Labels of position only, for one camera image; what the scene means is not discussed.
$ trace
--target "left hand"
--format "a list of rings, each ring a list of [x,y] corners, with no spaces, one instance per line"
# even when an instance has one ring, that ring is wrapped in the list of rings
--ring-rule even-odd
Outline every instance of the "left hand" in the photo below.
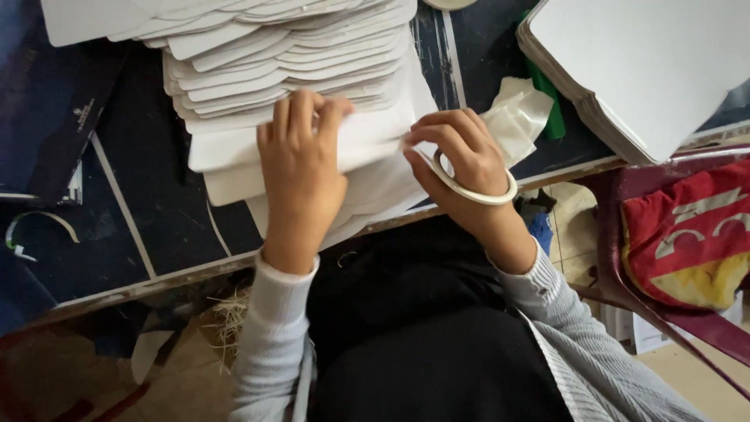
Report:
[[[301,89],[278,101],[273,122],[256,130],[269,207],[263,258],[281,272],[312,270],[344,202],[347,178],[336,165],[338,128],[353,111],[347,99],[325,99]]]

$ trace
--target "stack of paper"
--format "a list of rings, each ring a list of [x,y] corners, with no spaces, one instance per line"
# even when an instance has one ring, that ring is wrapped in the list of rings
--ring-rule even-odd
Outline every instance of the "stack of paper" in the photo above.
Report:
[[[349,188],[327,246],[427,196],[398,153],[411,124],[437,110],[409,28],[416,1],[42,4],[55,45],[107,36],[163,50],[164,90],[193,135],[188,166],[204,174],[215,206],[247,200],[262,235],[268,205],[255,127],[272,119],[274,102],[302,87],[350,99],[356,113],[342,124],[338,142]],[[80,26],[84,17],[93,23]]]
[[[542,0],[521,50],[633,164],[667,160],[750,77],[750,2]]]

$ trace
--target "dark blue table surface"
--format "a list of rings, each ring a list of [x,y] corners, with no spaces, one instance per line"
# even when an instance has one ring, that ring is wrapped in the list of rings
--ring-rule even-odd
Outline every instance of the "dark blue table surface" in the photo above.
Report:
[[[480,0],[450,13],[449,23],[443,12],[419,2],[412,32],[439,108],[457,108],[463,96],[466,106],[483,112],[503,77],[527,75],[514,30],[518,16],[534,3]],[[450,60],[451,37],[446,29],[451,24],[458,66]],[[459,69],[461,76],[456,78]],[[173,129],[174,115],[162,85],[160,52],[133,45],[97,127],[103,155],[90,146],[82,157],[83,205],[54,210],[76,228],[80,244],[72,243],[57,223],[42,216],[27,217],[17,229],[15,238],[39,258],[28,268],[59,303],[190,272],[227,258],[212,226],[203,178],[185,170],[183,139]],[[561,108],[568,134],[561,140],[537,140],[536,152],[513,169],[518,179],[614,155],[581,123],[569,101],[563,98]],[[736,122],[748,117],[739,113],[726,119]],[[107,180],[104,159],[133,217],[146,260]],[[0,227],[7,227],[22,210],[0,205]],[[210,210],[233,257],[261,246],[244,203]]]

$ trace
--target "maroon chair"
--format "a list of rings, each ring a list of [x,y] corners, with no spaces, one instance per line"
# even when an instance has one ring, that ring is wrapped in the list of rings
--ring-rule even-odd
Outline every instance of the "maroon chair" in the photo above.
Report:
[[[646,167],[620,169],[586,176],[575,183],[586,186],[596,197],[600,227],[597,244],[599,291],[576,289],[579,295],[614,304],[639,314],[718,373],[747,400],[750,393],[719,369],[690,341],[669,324],[672,323],[711,346],[750,366],[750,333],[723,319],[716,312],[693,311],[667,306],[641,292],[628,278],[620,251],[623,249],[623,222],[620,204],[672,185],[693,173],[711,170],[750,158],[750,145],[718,149],[700,149],[676,154],[670,161]]]

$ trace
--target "gray sleeve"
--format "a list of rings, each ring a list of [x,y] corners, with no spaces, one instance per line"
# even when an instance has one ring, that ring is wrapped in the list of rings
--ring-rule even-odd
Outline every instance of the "gray sleeve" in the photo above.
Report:
[[[306,353],[305,304],[318,265],[316,258],[313,271],[294,276],[272,268],[258,255],[232,368],[236,389],[230,422],[292,420],[291,408]]]
[[[591,316],[537,243],[532,269],[501,271],[506,298],[589,383],[634,420],[707,420],[651,369],[635,360]]]

